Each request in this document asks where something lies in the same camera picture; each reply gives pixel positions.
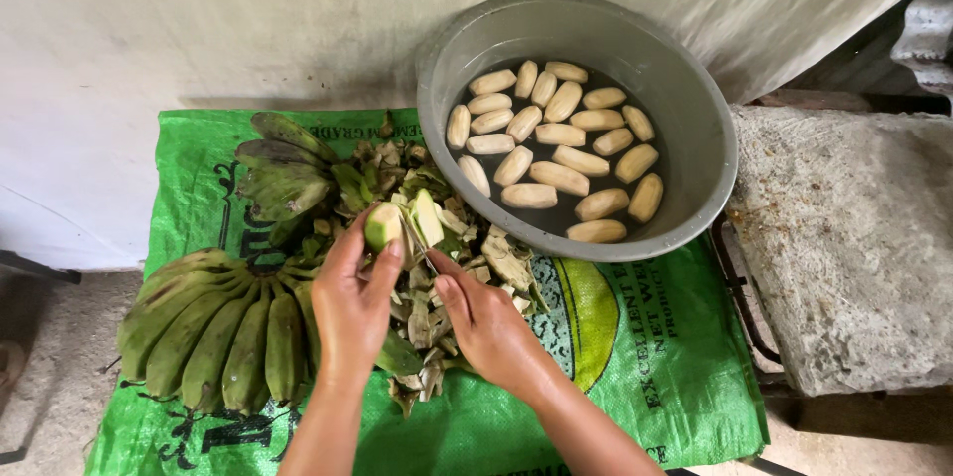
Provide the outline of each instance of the gray plastic basin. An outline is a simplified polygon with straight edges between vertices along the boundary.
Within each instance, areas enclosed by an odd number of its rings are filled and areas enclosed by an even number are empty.
[[[459,170],[446,145],[450,110],[470,80],[523,57],[599,70],[634,95],[651,117],[653,146],[660,153],[653,172],[661,176],[664,194],[656,216],[626,241],[585,243],[545,232],[535,224],[553,217],[549,211],[523,210],[516,217],[496,203],[497,193],[484,197]],[[647,259],[697,237],[731,192],[738,140],[721,92],[682,45],[623,7],[602,0],[489,0],[461,12],[425,44],[417,68],[420,125],[440,171],[477,212],[535,248],[596,262]],[[487,169],[491,179],[493,171]],[[614,187],[631,194],[635,185]],[[566,227],[578,222],[571,212],[560,214]]]

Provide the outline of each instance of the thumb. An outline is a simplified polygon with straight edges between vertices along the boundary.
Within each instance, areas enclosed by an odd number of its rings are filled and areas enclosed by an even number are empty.
[[[439,275],[434,280],[436,293],[440,295],[443,306],[450,315],[450,324],[453,324],[454,330],[458,334],[466,333],[473,324],[473,317],[470,315],[470,303],[467,301],[466,294],[457,284],[452,276]]]
[[[365,297],[372,303],[390,298],[394,284],[398,281],[403,263],[403,243],[400,238],[392,239],[387,247],[377,255],[371,280],[364,287]]]

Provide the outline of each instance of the knife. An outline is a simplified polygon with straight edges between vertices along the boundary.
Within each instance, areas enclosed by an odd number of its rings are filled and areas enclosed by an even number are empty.
[[[410,221],[408,221],[403,214],[400,215],[400,224],[403,225],[404,232],[411,237],[413,248],[423,255],[423,260],[427,262],[427,265],[430,266],[430,269],[433,270],[434,274],[440,275],[440,272],[436,271],[436,266],[434,263],[430,262],[430,258],[427,257],[427,248],[424,247],[423,243],[420,242],[420,238],[417,237],[416,232],[414,232],[413,228],[411,228]]]

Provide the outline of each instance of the white tarp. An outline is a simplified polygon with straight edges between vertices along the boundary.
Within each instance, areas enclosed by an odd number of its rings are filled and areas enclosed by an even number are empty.
[[[158,111],[412,106],[415,47],[482,1],[0,0],[0,248],[136,265]],[[745,101],[898,0],[609,1],[661,23]]]

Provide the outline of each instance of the green sack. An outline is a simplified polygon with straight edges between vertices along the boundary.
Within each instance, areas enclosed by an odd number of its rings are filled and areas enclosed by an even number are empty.
[[[244,172],[232,152],[257,138],[248,111],[177,111],[159,116],[159,190],[148,275],[201,247],[233,256],[268,249],[268,223],[234,196]],[[342,156],[376,136],[383,111],[288,113]],[[394,110],[395,138],[422,141],[416,110]],[[530,326],[563,371],[663,468],[720,463],[760,453],[764,407],[730,299],[706,238],[663,257],[594,264],[535,257],[553,309]],[[155,400],[120,381],[87,474],[274,474],[307,401],[237,419],[196,420],[179,400]],[[376,371],[364,393],[356,474],[562,475],[569,470],[533,412],[508,393],[457,369],[443,395],[404,421]]]

